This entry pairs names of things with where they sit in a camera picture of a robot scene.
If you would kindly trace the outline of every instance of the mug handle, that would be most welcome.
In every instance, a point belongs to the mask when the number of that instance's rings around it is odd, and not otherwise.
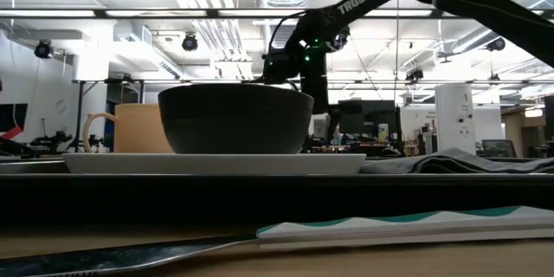
[[[106,119],[110,119],[113,122],[118,121],[118,118],[110,113],[89,113],[87,121],[85,121],[85,125],[83,126],[83,146],[85,147],[85,152],[92,152],[92,149],[90,148],[90,143],[88,142],[88,131],[90,130],[90,125],[98,117],[104,117]]]

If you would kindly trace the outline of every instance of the robotic arm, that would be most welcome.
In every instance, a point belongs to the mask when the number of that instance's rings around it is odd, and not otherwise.
[[[272,48],[270,42],[263,81],[282,83],[300,75],[302,92],[315,99],[314,113],[327,112],[325,54],[342,48],[349,34],[349,23],[388,1],[343,0],[324,8],[307,10],[283,49]],[[457,16],[473,18],[554,67],[554,53],[549,48],[554,38],[554,24],[511,0],[417,1]]]

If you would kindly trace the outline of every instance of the beige mug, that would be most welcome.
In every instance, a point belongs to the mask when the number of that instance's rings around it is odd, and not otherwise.
[[[89,113],[83,126],[83,145],[91,152],[88,142],[90,125],[98,117],[115,124],[114,152],[173,153],[156,104],[119,104],[115,116],[110,113]]]

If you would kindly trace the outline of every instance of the gray cloth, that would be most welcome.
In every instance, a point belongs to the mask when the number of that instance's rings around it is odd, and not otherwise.
[[[554,158],[502,163],[449,148],[427,156],[366,160],[360,173],[554,173]]]

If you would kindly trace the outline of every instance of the wooden table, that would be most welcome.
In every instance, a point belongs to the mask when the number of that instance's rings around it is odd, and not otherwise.
[[[0,229],[0,258],[175,241],[253,229]],[[269,253],[229,249],[124,276],[554,276],[554,241],[468,242]]]

